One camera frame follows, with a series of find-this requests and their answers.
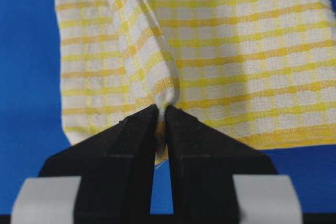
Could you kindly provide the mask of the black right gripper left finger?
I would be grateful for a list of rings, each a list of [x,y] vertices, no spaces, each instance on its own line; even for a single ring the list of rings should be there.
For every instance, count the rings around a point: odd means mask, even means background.
[[[81,178],[75,223],[149,223],[157,116],[151,105],[45,161],[39,177]]]

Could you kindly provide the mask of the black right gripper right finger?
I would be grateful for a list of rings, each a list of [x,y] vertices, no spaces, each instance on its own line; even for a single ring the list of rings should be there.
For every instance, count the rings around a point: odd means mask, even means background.
[[[271,159],[174,106],[165,126],[176,222],[239,223],[233,175],[276,174]]]

